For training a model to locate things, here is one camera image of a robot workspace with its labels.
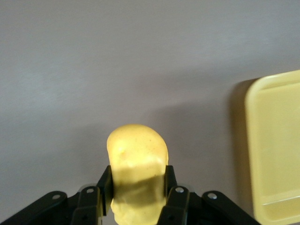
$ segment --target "yellow potato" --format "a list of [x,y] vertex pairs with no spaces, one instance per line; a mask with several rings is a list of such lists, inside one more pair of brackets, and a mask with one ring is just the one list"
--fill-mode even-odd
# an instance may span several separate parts
[[119,225],[157,224],[165,205],[165,166],[168,150],[150,127],[128,124],[107,139],[114,196],[111,204]]

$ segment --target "yellow plastic container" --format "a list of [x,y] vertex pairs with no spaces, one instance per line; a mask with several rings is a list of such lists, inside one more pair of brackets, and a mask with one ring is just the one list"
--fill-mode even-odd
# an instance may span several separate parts
[[245,113],[255,218],[300,222],[300,70],[255,80]]

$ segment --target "gray surface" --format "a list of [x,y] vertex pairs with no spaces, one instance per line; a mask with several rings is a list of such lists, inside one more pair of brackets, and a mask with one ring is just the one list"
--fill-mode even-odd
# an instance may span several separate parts
[[[0,221],[108,165],[106,138],[142,123],[179,182],[241,202],[228,98],[300,68],[300,1],[0,2]],[[114,224],[106,219],[106,225]]]

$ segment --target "silver screw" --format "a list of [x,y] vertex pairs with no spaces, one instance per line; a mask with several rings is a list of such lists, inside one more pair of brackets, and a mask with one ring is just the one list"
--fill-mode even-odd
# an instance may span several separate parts
[[177,187],[177,188],[175,188],[175,191],[178,193],[183,193],[184,189],[182,187]]
[[217,195],[214,194],[214,193],[209,193],[207,196],[208,196],[210,199],[217,199]]
[[56,200],[56,199],[59,199],[60,198],[60,195],[53,195],[52,199],[53,200]]
[[92,193],[92,192],[94,192],[94,189],[92,189],[92,188],[89,188],[86,190],[86,193]]

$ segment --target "yellow object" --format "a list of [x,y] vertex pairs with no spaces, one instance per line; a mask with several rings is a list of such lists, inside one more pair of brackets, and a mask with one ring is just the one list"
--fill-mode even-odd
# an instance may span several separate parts
[[256,80],[245,104],[255,218],[300,222],[300,70]]
[[168,150],[153,129],[128,124],[107,139],[112,168],[112,211],[119,225],[154,225],[165,205]]

